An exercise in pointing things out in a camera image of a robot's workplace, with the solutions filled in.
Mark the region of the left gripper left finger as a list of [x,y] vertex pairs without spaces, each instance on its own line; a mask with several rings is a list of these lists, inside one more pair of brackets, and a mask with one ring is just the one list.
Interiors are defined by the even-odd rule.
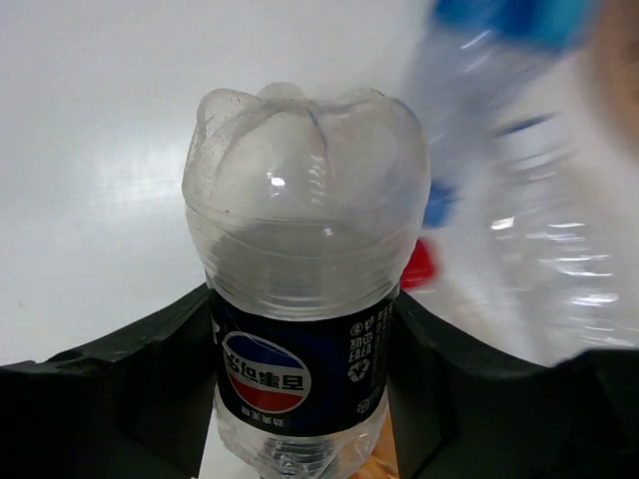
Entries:
[[216,385],[209,291],[1,368],[4,478],[196,478]]

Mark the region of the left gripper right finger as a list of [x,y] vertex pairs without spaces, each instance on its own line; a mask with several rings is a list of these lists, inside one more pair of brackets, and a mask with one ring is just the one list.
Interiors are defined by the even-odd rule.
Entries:
[[388,398],[403,478],[634,478],[638,354],[544,367],[495,349],[402,293]]

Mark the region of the orange juice bottle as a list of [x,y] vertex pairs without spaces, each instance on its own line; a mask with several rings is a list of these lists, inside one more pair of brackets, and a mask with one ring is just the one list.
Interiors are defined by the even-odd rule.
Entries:
[[375,447],[366,462],[352,475],[354,479],[398,479],[396,450],[390,410],[387,410]]

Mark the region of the dark blue pepsi bottle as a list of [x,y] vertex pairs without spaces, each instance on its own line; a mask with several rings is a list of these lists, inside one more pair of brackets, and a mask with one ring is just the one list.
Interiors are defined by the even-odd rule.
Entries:
[[345,478],[387,411],[389,334],[430,190],[401,100],[216,89],[182,192],[206,274],[225,446],[263,478]]

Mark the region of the clear unlabeled plastic bottle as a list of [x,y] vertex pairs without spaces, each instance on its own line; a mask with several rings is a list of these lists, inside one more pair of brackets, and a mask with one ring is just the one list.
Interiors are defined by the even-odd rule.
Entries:
[[464,195],[439,240],[432,296],[449,323],[549,366],[589,349],[638,348],[638,313],[610,231],[571,173],[559,121],[477,130]]

